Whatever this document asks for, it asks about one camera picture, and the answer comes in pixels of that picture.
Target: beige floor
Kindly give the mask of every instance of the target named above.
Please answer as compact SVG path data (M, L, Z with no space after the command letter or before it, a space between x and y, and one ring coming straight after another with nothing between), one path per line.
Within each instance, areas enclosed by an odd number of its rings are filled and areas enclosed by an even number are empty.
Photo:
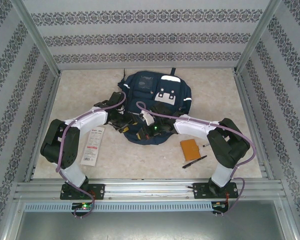
M127 76L141 69L126 69ZM148 69L170 73L170 68ZM192 105L189 115L194 118L221 121L230 118L243 134L250 138L248 125L240 102L231 69L177 68L175 75L191 87ZM62 73L50 120L67 120L88 111L93 104L109 99L113 91L119 91L117 83L123 77L123 69L66 70ZM106 125L97 163L83 166L82 171L90 179L171 179L209 178L215 170L217 160L212 149L202 145L207 142L189 135L174 134L160 145L137 145L129 142L123 134ZM80 164L88 134L81 139L78 157ZM195 138L201 156L208 157L187 169L180 141ZM251 155L251 149L242 159ZM235 176L261 178L258 161L240 167ZM34 178L59 178L54 166L40 155Z

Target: navy blue backpack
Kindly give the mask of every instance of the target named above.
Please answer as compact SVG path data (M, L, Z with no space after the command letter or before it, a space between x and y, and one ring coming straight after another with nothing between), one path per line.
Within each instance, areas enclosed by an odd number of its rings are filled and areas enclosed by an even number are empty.
M172 113L177 111L188 114L191 106L191 88L185 81L174 76L176 69L171 70L171 74L164 74L152 71L138 71L127 77L125 74L118 86L126 94L125 111L139 115L141 110L136 102L141 101L149 110L155 103L162 102ZM138 124L130 124L129 130L124 136L132 143L140 145L159 145L164 143L173 133L167 132L157 135L148 140L139 140L137 132L146 125L138 117Z

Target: enclosure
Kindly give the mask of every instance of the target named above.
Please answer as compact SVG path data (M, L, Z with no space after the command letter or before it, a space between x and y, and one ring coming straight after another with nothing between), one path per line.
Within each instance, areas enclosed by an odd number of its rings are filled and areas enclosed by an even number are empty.
M74 219L40 154L51 121L109 99L124 72L172 68L189 116L230 118L256 146L238 204L214 217L187 188L216 169L206 140L138 145L102 125L95 166L80 164L88 134L75 161L104 198ZM207 157L183 169L188 139ZM0 0L0 239L33 238L300 239L300 0Z

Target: reflective strip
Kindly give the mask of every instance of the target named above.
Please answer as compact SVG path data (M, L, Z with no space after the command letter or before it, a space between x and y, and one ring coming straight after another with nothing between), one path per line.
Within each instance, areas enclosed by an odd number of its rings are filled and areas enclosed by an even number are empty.
M181 83L180 78L176 76L164 75L161 77L161 79Z

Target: perforated metal strip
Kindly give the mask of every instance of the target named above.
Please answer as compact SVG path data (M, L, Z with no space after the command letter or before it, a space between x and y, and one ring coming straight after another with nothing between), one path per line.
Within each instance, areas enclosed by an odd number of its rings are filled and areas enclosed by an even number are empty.
M55 213L70 212L72 204L69 202L28 202L25 212ZM94 206L94 212L194 212L212 211L211 201L193 202L98 202Z

